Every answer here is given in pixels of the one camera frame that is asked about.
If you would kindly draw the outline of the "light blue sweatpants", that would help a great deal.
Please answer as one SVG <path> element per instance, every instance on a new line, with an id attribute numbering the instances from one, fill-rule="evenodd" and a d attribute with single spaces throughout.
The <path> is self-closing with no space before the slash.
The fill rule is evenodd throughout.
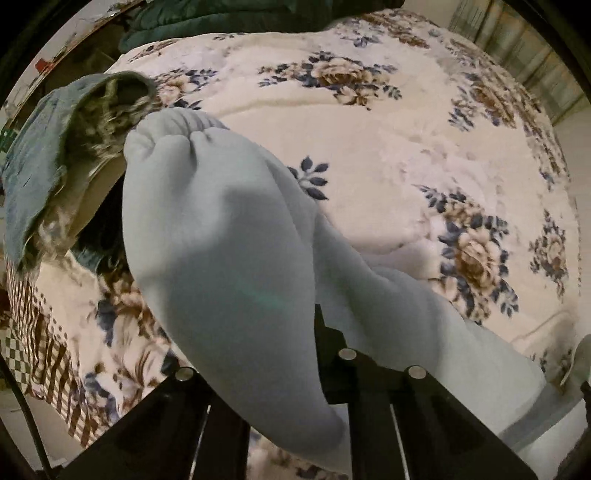
<path id="1" fill-rule="evenodd" d="M 393 369 L 433 374 L 513 450 L 581 401 L 590 344 L 565 387 L 425 282 L 369 263 L 262 146 L 168 108 L 126 136 L 122 229 L 150 311 L 212 389 L 301 459 L 351 468 L 349 421 L 322 392 L 314 317 Z"/>

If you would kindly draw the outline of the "floral cream bed blanket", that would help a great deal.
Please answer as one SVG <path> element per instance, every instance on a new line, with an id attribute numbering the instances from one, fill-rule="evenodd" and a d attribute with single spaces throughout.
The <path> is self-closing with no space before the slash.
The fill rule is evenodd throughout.
<path id="1" fill-rule="evenodd" d="M 590 344 L 577 335 L 567 164 L 540 102 L 476 45 L 382 10 L 320 32 L 152 42 L 98 74 L 119 72 L 151 80 L 155 97 L 127 104 L 117 85 L 83 104 L 66 138 L 66 180 L 27 243 L 35 262 L 5 257 L 18 382 L 83 446 L 173 368 L 197 370 L 150 311 L 123 239 L 126 136 L 168 108 L 207 114 L 270 151 L 369 263 L 425 282 L 565 387 Z M 349 473 L 256 433 L 253 478 Z"/>

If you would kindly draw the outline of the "frayed blue denim jeans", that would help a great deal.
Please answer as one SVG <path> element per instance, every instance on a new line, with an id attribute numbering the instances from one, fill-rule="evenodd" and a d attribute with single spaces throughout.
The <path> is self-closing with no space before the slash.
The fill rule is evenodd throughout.
<path id="1" fill-rule="evenodd" d="M 35 262 L 27 243 L 50 195 L 66 180 L 65 144 L 74 115 L 92 96 L 117 85 L 127 104 L 155 97 L 155 84 L 136 72 L 92 74 L 43 97 L 11 144 L 2 169 L 6 232 L 4 253 L 17 268 Z"/>

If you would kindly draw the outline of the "green plaid curtain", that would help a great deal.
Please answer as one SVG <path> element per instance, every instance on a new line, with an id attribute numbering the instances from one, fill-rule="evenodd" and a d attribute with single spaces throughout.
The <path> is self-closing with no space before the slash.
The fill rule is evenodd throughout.
<path id="1" fill-rule="evenodd" d="M 572 72 L 541 34 L 504 1 L 462 1 L 449 30 L 472 41 L 505 68 L 558 124 L 590 101 Z"/>

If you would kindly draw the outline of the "dark green folded garment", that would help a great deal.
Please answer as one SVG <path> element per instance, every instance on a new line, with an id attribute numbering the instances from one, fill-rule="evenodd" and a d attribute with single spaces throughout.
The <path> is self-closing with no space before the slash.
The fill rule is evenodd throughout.
<path id="1" fill-rule="evenodd" d="M 344 17 L 403 5 L 390 0 L 153 1 L 135 16 L 119 42 L 119 51 L 209 33 L 315 32 Z"/>

